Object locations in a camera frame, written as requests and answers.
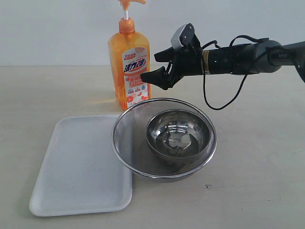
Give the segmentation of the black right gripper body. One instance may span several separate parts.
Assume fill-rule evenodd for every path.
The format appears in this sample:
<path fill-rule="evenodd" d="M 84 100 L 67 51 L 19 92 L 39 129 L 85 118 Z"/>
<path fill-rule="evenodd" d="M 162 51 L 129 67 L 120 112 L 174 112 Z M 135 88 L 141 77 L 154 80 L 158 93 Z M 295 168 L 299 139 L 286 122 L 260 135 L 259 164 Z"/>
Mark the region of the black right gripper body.
<path fill-rule="evenodd" d="M 203 75 L 203 70 L 203 49 L 201 46 L 199 48 L 190 46 L 183 51 L 175 52 L 166 69 L 167 87 L 173 88 L 185 76 Z"/>

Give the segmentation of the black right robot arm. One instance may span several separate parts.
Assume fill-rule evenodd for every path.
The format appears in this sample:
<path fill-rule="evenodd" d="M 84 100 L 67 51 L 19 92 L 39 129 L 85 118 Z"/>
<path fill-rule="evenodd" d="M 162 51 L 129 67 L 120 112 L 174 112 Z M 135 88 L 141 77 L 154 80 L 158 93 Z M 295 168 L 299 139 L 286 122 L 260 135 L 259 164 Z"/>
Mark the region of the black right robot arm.
<path fill-rule="evenodd" d="M 294 66 L 300 78 L 305 78 L 304 42 L 281 45 L 263 39 L 211 50 L 189 44 L 180 50 L 169 48 L 154 57 L 157 62 L 168 62 L 168 66 L 142 73 L 141 79 L 164 90 L 172 88 L 185 76 L 274 73 L 282 66 Z"/>

